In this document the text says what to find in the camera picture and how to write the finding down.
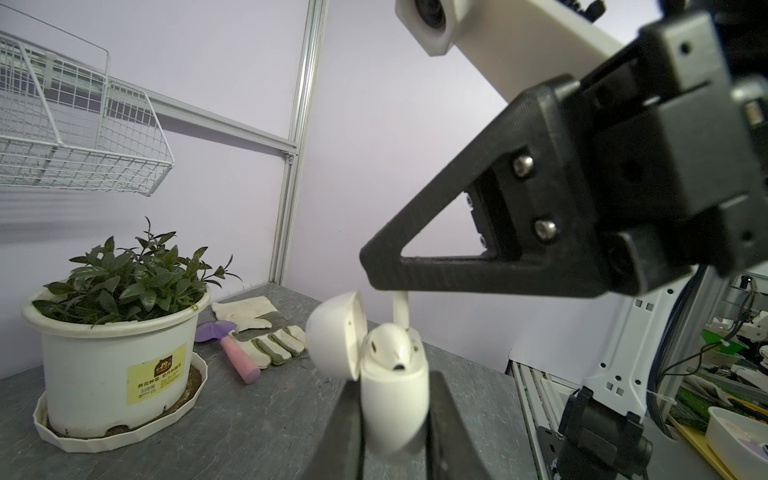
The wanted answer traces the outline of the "white earbud charging case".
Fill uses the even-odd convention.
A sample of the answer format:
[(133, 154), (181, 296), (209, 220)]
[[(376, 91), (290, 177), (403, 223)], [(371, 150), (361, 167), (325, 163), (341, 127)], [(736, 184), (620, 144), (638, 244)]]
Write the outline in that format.
[(387, 371), (369, 362), (365, 350), (375, 328), (368, 328), (361, 294), (344, 293), (310, 314), (306, 349), (323, 374), (360, 384), (367, 448), (382, 460), (400, 462), (419, 453), (425, 443), (429, 364), (421, 336), (411, 327), (406, 331), (414, 354), (408, 369)]

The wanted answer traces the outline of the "white earbud one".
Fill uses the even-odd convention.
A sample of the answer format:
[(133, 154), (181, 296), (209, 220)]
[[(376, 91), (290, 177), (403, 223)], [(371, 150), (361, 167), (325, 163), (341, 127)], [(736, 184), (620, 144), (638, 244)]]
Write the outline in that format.
[(393, 323), (408, 330), (410, 328), (409, 295), (407, 291), (393, 293)]
[(387, 371), (406, 370), (413, 360), (414, 344), (403, 327), (382, 323), (368, 335), (365, 354), (369, 362)]

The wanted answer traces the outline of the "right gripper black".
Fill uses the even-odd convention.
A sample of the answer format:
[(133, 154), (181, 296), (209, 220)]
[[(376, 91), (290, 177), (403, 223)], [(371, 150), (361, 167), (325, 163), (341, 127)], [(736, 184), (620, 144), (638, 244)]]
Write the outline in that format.
[(767, 12), (668, 8), (569, 101), (597, 248), (576, 294), (645, 293), (767, 258)]

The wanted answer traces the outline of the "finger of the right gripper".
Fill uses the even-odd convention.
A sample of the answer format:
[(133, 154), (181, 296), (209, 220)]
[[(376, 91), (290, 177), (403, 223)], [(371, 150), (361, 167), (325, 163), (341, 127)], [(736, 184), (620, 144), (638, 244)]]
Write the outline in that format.
[[(370, 285), (594, 298), (612, 283), (574, 123), (579, 82), (561, 75), (514, 98), (361, 249)], [(407, 256), (404, 248), (466, 195), (481, 252)]]

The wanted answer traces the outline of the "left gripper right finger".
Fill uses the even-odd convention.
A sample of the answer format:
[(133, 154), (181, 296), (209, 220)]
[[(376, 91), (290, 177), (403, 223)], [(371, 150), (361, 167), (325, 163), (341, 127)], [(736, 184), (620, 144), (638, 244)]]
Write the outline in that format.
[(427, 479), (490, 479), (441, 372), (429, 373), (429, 388)]

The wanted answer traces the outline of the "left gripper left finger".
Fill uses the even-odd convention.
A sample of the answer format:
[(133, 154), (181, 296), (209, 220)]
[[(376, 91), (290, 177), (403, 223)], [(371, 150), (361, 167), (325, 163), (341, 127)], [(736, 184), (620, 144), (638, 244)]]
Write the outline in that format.
[(347, 381), (301, 479), (362, 479), (364, 461), (361, 388)]

